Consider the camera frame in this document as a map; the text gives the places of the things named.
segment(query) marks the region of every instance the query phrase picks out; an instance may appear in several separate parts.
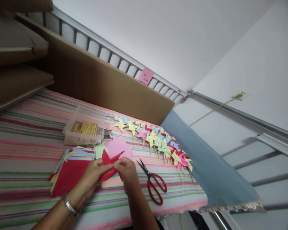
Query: blue towel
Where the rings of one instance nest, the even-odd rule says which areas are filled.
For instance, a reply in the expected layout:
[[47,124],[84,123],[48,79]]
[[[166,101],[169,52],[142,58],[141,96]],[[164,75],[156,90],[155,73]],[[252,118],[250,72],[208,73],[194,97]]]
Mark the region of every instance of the blue towel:
[[203,209],[259,200],[253,186],[183,122],[175,111],[169,113],[161,127],[175,137],[179,147],[192,160],[192,175],[208,196],[208,205]]

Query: scissors blade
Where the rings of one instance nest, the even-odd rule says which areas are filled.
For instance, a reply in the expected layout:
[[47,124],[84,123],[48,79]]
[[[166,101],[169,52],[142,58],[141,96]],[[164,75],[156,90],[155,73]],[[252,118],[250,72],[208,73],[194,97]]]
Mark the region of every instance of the scissors blade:
[[145,167],[145,165],[144,165],[143,161],[141,160],[141,158],[140,158],[140,161],[141,161],[142,164],[140,164],[140,162],[137,161],[138,164],[141,166],[141,168],[143,169],[143,171],[149,176],[150,173],[148,172],[148,170],[147,170],[147,168]]

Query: lace trim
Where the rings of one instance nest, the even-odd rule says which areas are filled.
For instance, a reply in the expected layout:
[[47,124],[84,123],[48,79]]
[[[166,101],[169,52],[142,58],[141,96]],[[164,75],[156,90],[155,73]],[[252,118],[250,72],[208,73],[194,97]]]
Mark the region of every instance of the lace trim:
[[209,213],[209,212],[215,212],[215,211],[236,211],[238,212],[240,209],[247,211],[248,209],[254,209],[256,210],[257,207],[263,207],[262,202],[260,200],[253,201],[249,203],[244,203],[240,205],[233,205],[233,206],[215,206],[211,208],[201,208],[198,210],[199,214],[202,213]]

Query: wall outlet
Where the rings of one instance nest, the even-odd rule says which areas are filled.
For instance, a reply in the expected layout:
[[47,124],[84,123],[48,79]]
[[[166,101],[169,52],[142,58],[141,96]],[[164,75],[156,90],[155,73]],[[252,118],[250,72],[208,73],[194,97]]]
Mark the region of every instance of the wall outlet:
[[235,96],[237,96],[239,93],[243,94],[242,97],[238,97],[236,100],[240,100],[240,101],[243,101],[245,98],[248,97],[249,93],[243,91],[243,90],[240,90],[238,92],[236,92],[234,95],[232,95],[231,97],[234,98]]

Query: scissors handle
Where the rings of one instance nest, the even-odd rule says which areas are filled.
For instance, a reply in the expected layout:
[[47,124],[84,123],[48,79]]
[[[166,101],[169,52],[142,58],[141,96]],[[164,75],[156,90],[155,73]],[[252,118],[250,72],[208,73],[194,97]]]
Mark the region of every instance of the scissors handle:
[[[158,201],[154,198],[154,195],[153,195],[152,192],[151,192],[150,186],[152,186],[152,187],[154,188],[155,192],[158,194],[159,199],[160,199],[160,202],[158,202]],[[147,187],[148,187],[148,191],[149,191],[150,197],[153,199],[153,201],[154,201],[156,204],[158,204],[158,205],[161,206],[161,205],[163,204],[162,196],[160,195],[160,193],[158,192],[158,190],[156,189],[156,187],[154,186],[154,184],[153,184],[150,180],[147,181]]]
[[[151,176],[152,176],[152,177],[154,178],[154,180],[157,182],[157,185],[162,189],[162,191],[167,192],[167,187],[166,187],[166,184],[165,184],[164,180],[162,179],[162,177],[159,176],[159,175],[157,175],[157,174],[154,174],[154,173],[152,173]],[[161,186],[161,184],[159,183],[159,181],[157,180],[156,177],[158,177],[158,178],[162,181],[162,183],[163,183],[163,185],[164,185],[164,188]]]
[[[167,187],[166,187],[166,184],[165,184],[164,180],[163,180],[159,175],[157,175],[157,174],[152,173],[151,175],[152,175],[152,177],[154,178],[154,180],[157,182],[158,186],[162,189],[162,191],[167,192]],[[158,178],[163,182],[164,188],[163,188],[163,187],[161,186],[161,184],[158,182],[158,180],[156,179],[156,177],[158,177]],[[152,194],[152,192],[151,192],[150,186],[153,187],[153,189],[155,190],[155,192],[156,192],[157,195],[159,196],[160,202],[158,202],[158,201],[154,198],[154,196],[153,196],[153,194]],[[154,186],[154,184],[153,184],[150,180],[147,181],[147,187],[148,187],[149,194],[150,194],[151,198],[153,199],[153,201],[154,201],[157,205],[160,205],[160,206],[161,206],[161,205],[163,204],[163,199],[162,199],[160,193],[158,192],[158,190],[156,189],[156,187]]]

